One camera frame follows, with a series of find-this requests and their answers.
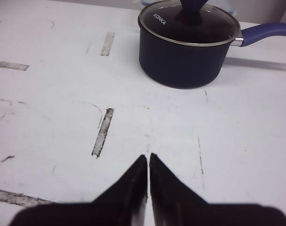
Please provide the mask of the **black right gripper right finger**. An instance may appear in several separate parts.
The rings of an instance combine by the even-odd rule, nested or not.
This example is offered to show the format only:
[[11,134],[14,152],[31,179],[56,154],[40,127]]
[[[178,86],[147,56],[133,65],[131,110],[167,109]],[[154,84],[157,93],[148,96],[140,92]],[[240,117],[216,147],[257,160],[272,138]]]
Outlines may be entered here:
[[286,216],[273,207],[251,203],[208,203],[182,183],[152,153],[150,192],[157,226],[286,226]]

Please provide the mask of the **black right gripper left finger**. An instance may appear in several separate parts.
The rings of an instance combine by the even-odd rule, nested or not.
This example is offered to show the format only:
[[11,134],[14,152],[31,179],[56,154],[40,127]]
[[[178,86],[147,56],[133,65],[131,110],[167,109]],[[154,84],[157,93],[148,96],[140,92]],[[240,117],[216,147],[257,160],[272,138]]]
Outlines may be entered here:
[[93,202],[47,204],[16,214],[12,226],[142,226],[147,203],[147,160],[141,155]]

